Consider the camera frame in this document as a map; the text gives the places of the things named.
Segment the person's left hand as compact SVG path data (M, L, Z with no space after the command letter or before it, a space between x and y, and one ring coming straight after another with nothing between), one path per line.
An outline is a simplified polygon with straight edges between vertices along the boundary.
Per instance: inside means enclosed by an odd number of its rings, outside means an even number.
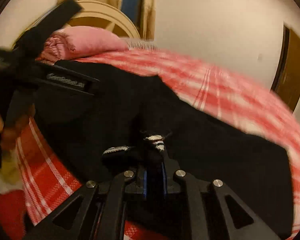
M21 115L12 127L4 127L4 122L0 116L0 146L3 151L10 151L15 148L17 138L21 135L22 130L29 124L30 118L34 117L35 112L35 106L32 104L27 113Z

